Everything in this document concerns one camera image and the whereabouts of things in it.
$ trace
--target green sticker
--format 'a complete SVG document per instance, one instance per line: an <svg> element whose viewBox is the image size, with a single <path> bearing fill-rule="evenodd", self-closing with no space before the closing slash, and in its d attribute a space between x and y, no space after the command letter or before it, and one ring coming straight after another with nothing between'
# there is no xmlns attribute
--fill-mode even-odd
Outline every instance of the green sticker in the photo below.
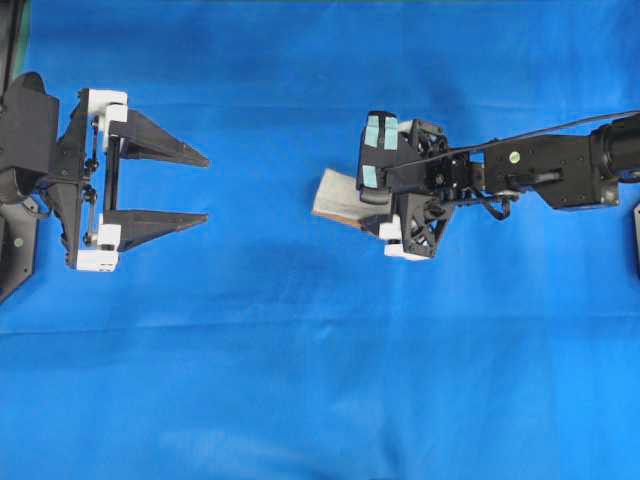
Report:
<svg viewBox="0 0 640 480"><path fill-rule="evenodd" d="M380 133L380 123L376 115L370 115L367 121L367 129L364 133L364 144L373 148L378 148L378 135Z"/></svg>
<svg viewBox="0 0 640 480"><path fill-rule="evenodd" d="M398 119L395 117L387 117L385 119L384 149L398 149Z"/></svg>
<svg viewBox="0 0 640 480"><path fill-rule="evenodd" d="M378 188L378 178L376 177L376 167L371 165L362 166L362 181L367 188Z"/></svg>

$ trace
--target black cable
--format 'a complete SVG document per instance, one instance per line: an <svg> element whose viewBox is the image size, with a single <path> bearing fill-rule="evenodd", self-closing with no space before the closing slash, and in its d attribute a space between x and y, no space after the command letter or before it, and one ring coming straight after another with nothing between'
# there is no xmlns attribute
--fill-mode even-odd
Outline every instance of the black cable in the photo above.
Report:
<svg viewBox="0 0 640 480"><path fill-rule="evenodd" d="M475 193L476 197L482 203L482 206L491 214L493 218L496 220L504 220L511 215L511 201L509 197L502 198L502 212L491 205L491 201L488 197L485 197L480 190L477 188L473 188L473 193Z"/></svg>
<svg viewBox="0 0 640 480"><path fill-rule="evenodd" d="M462 148L453 148L445 153L439 153L438 155L434 155L429 158L421 158L420 160L414 160L413 162L402 163L400 165L395 165L393 167L383 168L383 171L392 171L397 170L399 168L410 167L412 165L418 165L421 163L428 163L435 160L440 160L441 158L450 157L451 155L456 155L459 153L479 153L486 150L489 147L495 147L497 145L502 145L508 142L513 142L514 140L524 140L525 138L537 137L538 135L542 135L544 133L555 132L557 130L564 130L566 128L576 127L578 125L583 125L585 123L597 122L600 120L609 120L612 118L626 118L632 115L639 114L640 110L630 110L628 112L619 112L619 113L607 113L605 115L594 115L592 117L582 118L580 120L574 120L573 122L563 123L561 125L556 125L554 127L541 128L540 130L533 130L531 132L522 133L520 135L515 135L513 137L507 137L502 140L495 140L492 142L479 143L477 145L471 145L468 147Z"/></svg>

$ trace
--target metal plate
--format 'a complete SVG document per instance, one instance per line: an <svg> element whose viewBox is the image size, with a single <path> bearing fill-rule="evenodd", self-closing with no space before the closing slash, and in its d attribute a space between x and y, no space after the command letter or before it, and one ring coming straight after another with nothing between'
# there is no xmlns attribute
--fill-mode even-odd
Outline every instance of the metal plate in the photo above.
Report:
<svg viewBox="0 0 640 480"><path fill-rule="evenodd" d="M38 213L38 204L28 198L27 208ZM0 259L0 303L33 274L38 220L22 205L0 205L5 220L4 243Z"/></svg>

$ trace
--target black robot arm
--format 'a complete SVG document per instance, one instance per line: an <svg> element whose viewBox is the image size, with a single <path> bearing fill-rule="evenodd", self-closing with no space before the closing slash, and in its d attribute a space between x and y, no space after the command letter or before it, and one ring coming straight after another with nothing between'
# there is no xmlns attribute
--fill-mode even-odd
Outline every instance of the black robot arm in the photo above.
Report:
<svg viewBox="0 0 640 480"><path fill-rule="evenodd" d="M590 135L549 134L612 118ZM472 161L472 154L484 160ZM361 136L356 188L361 201L390 209L360 224L387 240L392 255L432 258L456 207L482 205L504 220L511 203L527 191L555 209L615 206L618 185L640 181L639 174L637 111L464 148L451 148L442 127L372 111Z"/></svg>

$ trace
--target blue fabric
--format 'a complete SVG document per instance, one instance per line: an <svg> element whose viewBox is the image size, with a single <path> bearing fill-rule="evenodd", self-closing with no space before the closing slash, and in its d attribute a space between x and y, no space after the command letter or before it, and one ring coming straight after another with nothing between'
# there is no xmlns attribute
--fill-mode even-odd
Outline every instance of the blue fabric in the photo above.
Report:
<svg viewBox="0 0 640 480"><path fill-rule="evenodd" d="M637 108L636 11L34 1L26 67L64 117L82 87L126 90L212 160L125 162L122 207L210 221L103 275L41 223L0 310L0 477L638 478L640 189L461 210L417 264L310 215L369 109L462 145Z"/></svg>

